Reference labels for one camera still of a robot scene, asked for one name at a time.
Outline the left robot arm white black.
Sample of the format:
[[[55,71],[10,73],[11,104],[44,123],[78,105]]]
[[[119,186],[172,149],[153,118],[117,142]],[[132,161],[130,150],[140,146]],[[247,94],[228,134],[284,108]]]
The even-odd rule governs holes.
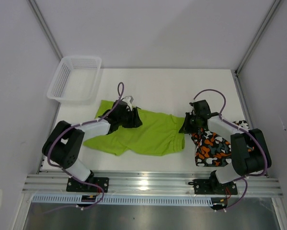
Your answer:
[[[84,192],[94,186],[91,178],[93,172],[78,158],[84,141],[98,136],[105,136],[117,131],[119,127],[138,128],[142,126],[138,108],[133,107],[129,97],[114,102],[111,109],[106,110],[96,119],[82,124],[71,125],[60,121],[47,138],[42,153],[52,166],[61,168],[69,176],[77,180],[77,186]]]

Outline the green shorts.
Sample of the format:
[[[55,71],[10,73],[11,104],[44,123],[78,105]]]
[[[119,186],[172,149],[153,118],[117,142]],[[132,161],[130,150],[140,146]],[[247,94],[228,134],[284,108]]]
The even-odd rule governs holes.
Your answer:
[[[94,150],[122,155],[127,150],[137,154],[164,156],[184,149],[184,134],[179,133],[184,123],[182,117],[138,110],[143,125],[138,128],[119,127],[109,135],[97,136],[83,142]]]

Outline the orange camouflage shorts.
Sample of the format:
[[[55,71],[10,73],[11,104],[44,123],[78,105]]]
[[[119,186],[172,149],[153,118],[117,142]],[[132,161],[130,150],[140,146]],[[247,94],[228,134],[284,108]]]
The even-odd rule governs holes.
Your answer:
[[[231,144],[215,132],[198,129],[191,134],[198,167],[224,167],[231,163]]]

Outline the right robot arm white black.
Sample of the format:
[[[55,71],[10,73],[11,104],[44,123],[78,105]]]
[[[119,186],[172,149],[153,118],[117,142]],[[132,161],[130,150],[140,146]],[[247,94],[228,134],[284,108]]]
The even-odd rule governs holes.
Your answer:
[[[179,130],[189,134],[196,146],[197,164],[215,167],[208,179],[192,184],[201,193],[218,194],[246,176],[264,175],[272,165],[271,156],[260,129],[245,129],[211,112],[205,100],[192,102]]]

